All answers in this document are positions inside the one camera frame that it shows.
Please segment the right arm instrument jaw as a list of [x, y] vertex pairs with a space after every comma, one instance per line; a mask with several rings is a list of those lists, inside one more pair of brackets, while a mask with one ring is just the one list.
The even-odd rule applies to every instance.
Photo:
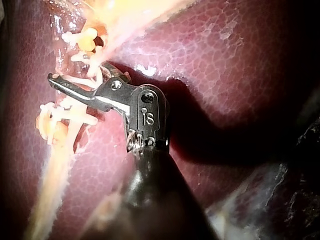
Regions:
[[107, 82], [111, 78], [120, 77], [125, 83], [132, 83], [132, 78], [130, 77], [130, 74], [127, 71], [122, 72], [116, 66], [112, 65], [110, 62], [103, 62], [101, 64], [101, 72], [103, 82]]
[[54, 77], [50, 73], [47, 80], [52, 88], [91, 108], [104, 112], [110, 109], [117, 110], [119, 113], [130, 112], [133, 85], [124, 82], [121, 76], [110, 78], [92, 91], [84, 90], [60, 75]]

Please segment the right arm instrument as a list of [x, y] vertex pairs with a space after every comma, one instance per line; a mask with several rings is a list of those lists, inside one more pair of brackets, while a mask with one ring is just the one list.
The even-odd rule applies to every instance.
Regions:
[[168, 152], [167, 118], [170, 108], [164, 93], [152, 84], [126, 84], [123, 90], [129, 105], [126, 150], [155, 147]]

